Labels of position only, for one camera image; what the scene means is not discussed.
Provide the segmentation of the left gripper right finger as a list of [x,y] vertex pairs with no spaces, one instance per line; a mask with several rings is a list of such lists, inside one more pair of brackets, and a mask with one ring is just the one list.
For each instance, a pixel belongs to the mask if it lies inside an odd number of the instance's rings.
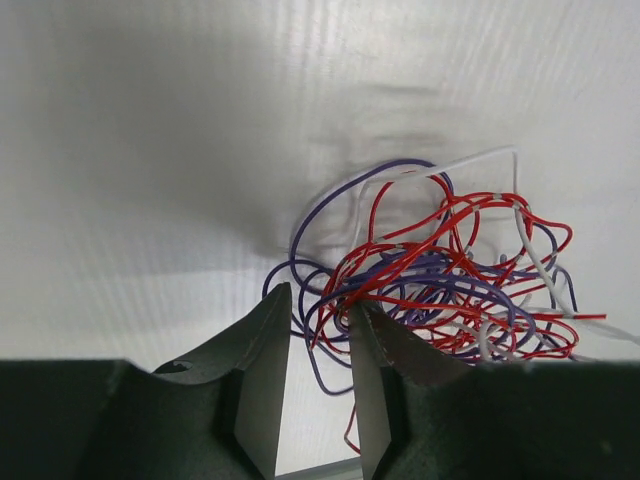
[[367,479],[635,479],[639,366],[470,366],[379,308],[349,313]]

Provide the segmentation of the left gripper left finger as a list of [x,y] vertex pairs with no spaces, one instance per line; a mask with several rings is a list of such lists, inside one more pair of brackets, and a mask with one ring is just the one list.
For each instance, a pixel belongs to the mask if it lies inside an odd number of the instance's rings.
[[147,372],[124,360],[1,364],[5,479],[271,479],[291,323],[282,283]]

